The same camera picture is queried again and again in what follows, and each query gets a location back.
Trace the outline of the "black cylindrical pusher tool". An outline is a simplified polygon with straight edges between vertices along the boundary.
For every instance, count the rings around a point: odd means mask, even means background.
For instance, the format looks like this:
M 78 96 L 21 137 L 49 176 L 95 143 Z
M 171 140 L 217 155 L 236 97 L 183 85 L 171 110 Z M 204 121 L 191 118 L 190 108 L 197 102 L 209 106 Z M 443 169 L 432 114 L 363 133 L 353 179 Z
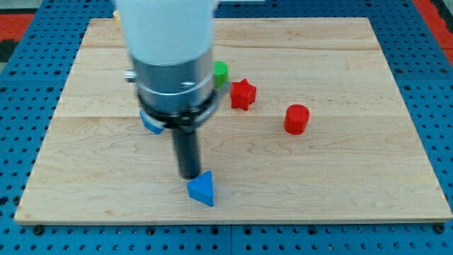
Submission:
M 179 175 L 187 180 L 200 175 L 200 150 L 197 131 L 186 132 L 175 129 L 172 131 L 173 147 L 178 162 Z

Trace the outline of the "blue block behind arm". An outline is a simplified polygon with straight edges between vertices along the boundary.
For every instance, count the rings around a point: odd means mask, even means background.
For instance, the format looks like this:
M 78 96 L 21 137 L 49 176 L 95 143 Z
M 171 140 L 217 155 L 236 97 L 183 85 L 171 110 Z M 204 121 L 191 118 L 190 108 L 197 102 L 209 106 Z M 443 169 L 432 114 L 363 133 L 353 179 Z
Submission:
M 151 118 L 144 110 L 139 112 L 143 126 L 153 132 L 155 135 L 160 135 L 164 131 L 164 126 L 159 121 Z

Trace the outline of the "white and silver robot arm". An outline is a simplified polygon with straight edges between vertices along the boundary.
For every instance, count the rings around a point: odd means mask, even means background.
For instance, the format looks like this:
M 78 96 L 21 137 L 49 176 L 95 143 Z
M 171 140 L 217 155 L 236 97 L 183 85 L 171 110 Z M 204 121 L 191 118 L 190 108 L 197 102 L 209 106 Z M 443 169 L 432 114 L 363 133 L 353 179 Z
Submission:
M 197 129 L 216 111 L 214 0 L 116 0 L 144 125 L 172 131 L 179 174 L 200 175 Z

